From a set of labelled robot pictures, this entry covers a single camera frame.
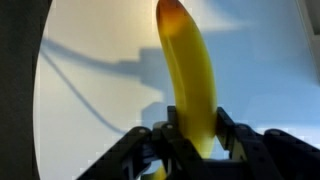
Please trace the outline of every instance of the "banana peel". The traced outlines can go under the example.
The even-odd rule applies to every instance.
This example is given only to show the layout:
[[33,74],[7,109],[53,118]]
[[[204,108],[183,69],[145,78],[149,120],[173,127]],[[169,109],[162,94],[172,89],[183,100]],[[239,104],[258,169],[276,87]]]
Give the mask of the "banana peel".
[[[213,149],[217,99],[211,61],[194,20],[178,0],[159,0],[161,45],[173,84],[179,130],[202,158]],[[161,166],[143,179],[165,179]]]

